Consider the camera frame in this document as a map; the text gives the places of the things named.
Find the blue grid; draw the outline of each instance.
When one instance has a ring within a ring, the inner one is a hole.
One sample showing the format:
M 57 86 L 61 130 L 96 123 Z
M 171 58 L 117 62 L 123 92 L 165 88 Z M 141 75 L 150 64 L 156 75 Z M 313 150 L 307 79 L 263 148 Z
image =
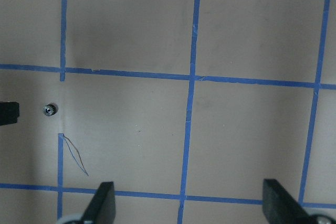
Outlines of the blue grid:
M 307 173 L 309 168 L 310 151 L 313 141 L 313 131 L 316 119 L 316 111 L 318 106 L 318 96 L 320 89 L 336 90 L 336 84 L 321 83 L 321 74 L 323 66 L 324 47 L 326 43 L 326 34 L 328 26 L 330 0 L 324 0 L 322 27 L 318 54 L 318 64 L 316 70 L 315 82 L 295 82 L 295 81 L 279 81 L 279 80 L 265 80 L 265 79 L 249 79 L 249 78 L 233 78 L 233 77 L 217 77 L 217 76 L 197 76 L 196 69 L 196 46 L 197 46 L 197 32 L 198 32 L 198 16 L 200 9 L 200 0 L 194 0 L 194 14 L 193 14 L 193 29 L 192 29 L 192 44 L 191 44 L 191 60 L 190 60 L 190 74 L 170 74 L 170 73 L 152 73 L 152 72 L 131 72 L 131 71 L 117 71 L 117 70 L 92 70 L 86 68 L 67 68 L 66 67 L 66 11 L 67 0 L 61 0 L 61 42 L 60 42 L 60 67 L 45 67 L 45 66 L 32 66 L 32 65 L 14 65 L 14 64 L 0 64 L 0 69 L 9 70 L 28 70 L 28 71 L 42 71 L 42 72 L 57 72 L 60 73 L 60 81 L 64 81 L 66 73 L 77 74 L 100 74 L 108 76 L 123 76 L 123 77 L 139 77 L 139 78 L 156 78 L 156 79 L 170 79 L 170 80 L 188 80 L 188 100 L 186 109 L 186 122 L 185 122 L 185 139 L 183 151 L 183 164 L 181 175 L 181 189 L 180 194 L 156 194 L 144 193 L 136 191 L 116 191 L 117 196 L 130 196 L 130 197 L 144 197 L 144 198 L 157 198 L 157 199 L 171 199 L 179 200 L 180 207 L 178 211 L 177 224 L 183 222 L 184 203 L 189 201 L 204 201 L 204 202 L 223 202 L 232 204 L 248 204 L 248 205 L 261 205 L 262 201 L 257 199 L 239 199 L 239 198 L 223 198 L 223 197 L 205 197 L 205 196 L 191 196 L 186 194 L 187 182 L 187 168 L 188 156 L 190 148 L 190 132 L 192 122 L 192 107 L 194 98 L 195 81 L 214 81 L 226 83 L 242 83 L 242 84 L 259 84 L 268 86 L 283 86 L 283 87 L 298 87 L 309 88 L 313 90 L 313 99 L 311 105 L 311 114 L 309 121 L 309 129 L 307 136 L 306 152 L 302 168 L 301 184 L 299 191 L 299 203 L 304 207 L 310 208 L 329 208 L 336 209 L 336 204 L 321 204 L 313 202 L 303 202 L 305 197 L 305 187 L 307 181 Z M 63 193 L 82 193 L 94 194 L 95 189 L 86 188 L 68 188 L 63 187 L 63 134 L 58 135 L 58 174 L 57 186 L 39 186 L 39 185 L 23 185 L 23 184 L 6 184 L 0 183 L 0 188 L 7 189 L 25 189 L 25 190 L 42 190 L 42 191 L 55 191 L 58 193 L 57 199 L 57 217 L 62 216 L 62 195 Z

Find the gray surface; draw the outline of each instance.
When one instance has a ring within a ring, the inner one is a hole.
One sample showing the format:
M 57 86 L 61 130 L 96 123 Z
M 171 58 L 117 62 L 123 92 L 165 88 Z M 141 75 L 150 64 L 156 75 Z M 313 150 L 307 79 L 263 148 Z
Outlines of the gray surface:
M 65 149 L 64 185 L 180 193 L 187 81 L 68 74 L 64 134 L 77 145 L 87 177 Z
M 276 178 L 298 196 L 312 90 L 197 82 L 188 195 L 261 199 Z
M 64 194 L 64 215 L 83 212 L 93 195 Z M 114 224 L 176 224 L 178 200 L 116 196 Z
M 198 75 L 314 82 L 323 0 L 201 0 Z
M 0 100 L 20 104 L 18 123 L 0 128 L 0 183 L 56 186 L 60 113 L 42 110 L 60 105 L 59 74 L 0 70 L 0 80 Z
M 336 91 L 321 90 L 306 185 L 306 202 L 336 203 Z
M 324 51 L 324 64 L 322 72 L 323 83 L 336 83 L 336 0 L 330 0 L 330 11 Z
M 267 224 L 261 206 L 187 201 L 184 224 Z
M 56 192 L 0 189 L 0 195 L 1 223 L 56 223 Z
M 0 0 L 0 63 L 59 67 L 60 0 Z
M 68 0 L 67 66 L 189 73 L 194 0 Z

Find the vertical blue tape line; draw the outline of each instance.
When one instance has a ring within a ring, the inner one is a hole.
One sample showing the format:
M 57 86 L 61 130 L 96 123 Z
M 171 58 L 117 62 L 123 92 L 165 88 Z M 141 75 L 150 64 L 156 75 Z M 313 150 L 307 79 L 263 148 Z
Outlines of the vertical blue tape line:
M 58 134 L 58 168 L 57 168 L 57 219 L 62 217 L 63 212 L 63 134 Z
M 305 198 L 305 189 L 306 189 L 306 182 L 307 182 L 310 152 L 311 152 L 312 141 L 313 141 L 316 110 L 317 110 L 317 105 L 318 105 L 319 91 L 321 88 L 320 84 L 321 84 L 321 75 L 322 75 L 322 67 L 323 67 L 324 47 L 325 47 L 326 35 L 327 35 L 329 6 L 330 6 L 330 0 L 324 0 L 320 46 L 319 46 L 319 58 L 318 58 L 317 69 L 316 69 L 313 100 L 311 104 L 311 113 L 310 113 L 310 120 L 309 120 L 306 152 L 304 155 L 305 159 L 303 161 L 302 176 L 301 176 L 301 183 L 300 183 L 300 193 L 299 193 L 299 203 L 300 204 L 303 204 L 303 200 Z
M 65 50 L 66 50 L 66 32 L 67 32 L 67 2 L 68 0 L 62 0 L 61 2 L 61 54 L 60 54 L 60 76 L 59 80 L 65 80 Z
M 185 192 L 186 192 L 187 169 L 189 160 L 191 118 L 192 118 L 194 89 L 195 89 L 196 48 L 197 48 L 199 11 L 200 11 L 200 0 L 194 0 L 193 30 L 192 30 L 191 56 L 190 56 L 190 79 L 189 79 L 186 120 L 185 120 L 183 164 L 182 164 L 181 189 L 180 189 L 180 207 L 177 215 L 177 224 L 182 224 L 184 202 L 186 200 Z

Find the gear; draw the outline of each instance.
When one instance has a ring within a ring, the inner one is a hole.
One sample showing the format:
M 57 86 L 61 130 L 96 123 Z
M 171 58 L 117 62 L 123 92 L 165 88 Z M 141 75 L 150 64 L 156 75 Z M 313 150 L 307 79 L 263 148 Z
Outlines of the gear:
M 43 107 L 43 114 L 46 116 L 55 115 L 57 112 L 57 108 L 53 104 L 48 104 Z

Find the wire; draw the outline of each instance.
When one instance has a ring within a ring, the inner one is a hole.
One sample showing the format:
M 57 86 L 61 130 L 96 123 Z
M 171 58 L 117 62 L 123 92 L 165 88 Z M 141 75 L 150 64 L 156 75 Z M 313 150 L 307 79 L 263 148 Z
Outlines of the wire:
M 80 156 L 80 154 L 79 154 L 78 149 L 75 147 L 75 145 L 72 143 L 72 141 L 71 141 L 68 137 L 64 136 L 64 134 L 63 134 L 63 138 L 64 138 L 64 140 L 65 140 L 65 142 L 66 142 L 66 144 L 67 144 L 67 146 L 68 146 L 68 148 L 69 148 L 69 151 L 70 151 L 70 153 L 71 153 L 73 159 L 76 161 L 78 167 L 79 167 L 79 168 L 80 168 L 80 169 L 81 169 L 87 176 L 89 176 L 88 172 L 86 171 L 86 169 L 85 169 L 85 167 L 84 167 L 84 164 L 83 164 L 83 161 L 82 161 L 82 158 L 81 158 L 81 156 Z M 81 165 L 78 163 L 77 159 L 75 158 L 75 156 L 74 156 L 74 154 L 73 154 L 73 152 L 72 152 L 72 150 L 71 150 L 71 148 L 70 148 L 69 143 L 75 148 L 75 150 L 76 150 L 76 152 L 77 152 L 77 154 L 78 154 L 79 161 L 80 161 L 80 164 L 81 164 Z

